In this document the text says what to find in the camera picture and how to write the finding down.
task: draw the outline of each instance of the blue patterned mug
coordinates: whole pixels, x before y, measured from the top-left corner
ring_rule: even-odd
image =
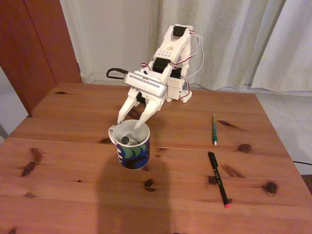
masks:
[[[150,129],[146,124],[135,129],[137,122],[135,119],[126,120],[108,129],[108,136],[116,146],[119,162],[131,170],[144,167],[150,158]],[[138,144],[123,144],[121,139],[125,136],[133,137]]]

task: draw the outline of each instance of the marker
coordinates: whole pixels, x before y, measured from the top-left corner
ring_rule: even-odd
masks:
[[[214,170],[215,178],[218,182],[218,186],[219,186],[219,190],[220,190],[220,193],[222,196],[223,204],[224,204],[225,208],[229,208],[230,204],[228,201],[228,197],[226,196],[226,193],[225,193],[225,190],[223,187],[223,183],[222,183],[219,171],[218,171],[218,163],[216,161],[215,154],[213,152],[209,152],[208,156],[209,156],[210,163],[211,163],[213,170]]]
[[[213,123],[213,144],[217,145],[218,137],[216,135],[216,117],[215,117],[215,113],[213,113],[212,123]]]

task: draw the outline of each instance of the brown door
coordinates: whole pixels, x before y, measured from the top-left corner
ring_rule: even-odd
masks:
[[[59,0],[0,1],[0,66],[27,112],[81,77]]]

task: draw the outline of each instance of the black cable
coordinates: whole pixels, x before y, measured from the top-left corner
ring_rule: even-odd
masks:
[[[293,161],[295,163],[301,163],[301,164],[306,164],[306,165],[311,165],[312,166],[312,163],[307,163],[307,162],[298,162],[298,161]]]
[[[111,71],[116,71],[116,72],[120,72],[120,73],[123,73],[123,74],[128,74],[128,71],[123,70],[123,69],[121,69],[121,68],[111,68],[111,69],[109,69],[109,70],[107,71],[107,73],[106,73],[107,78],[112,78],[112,79],[123,79],[123,78],[121,78],[121,77],[113,77],[113,76],[110,76],[109,73],[110,73]]]

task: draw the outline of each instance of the mug handle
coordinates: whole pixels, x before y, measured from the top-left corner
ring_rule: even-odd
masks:
[[[114,141],[114,135],[113,135],[113,132],[114,132],[114,129],[116,128],[116,125],[113,125],[112,127],[110,127],[108,129],[108,136],[109,136],[109,139],[112,141],[112,143],[115,145],[115,141]]]

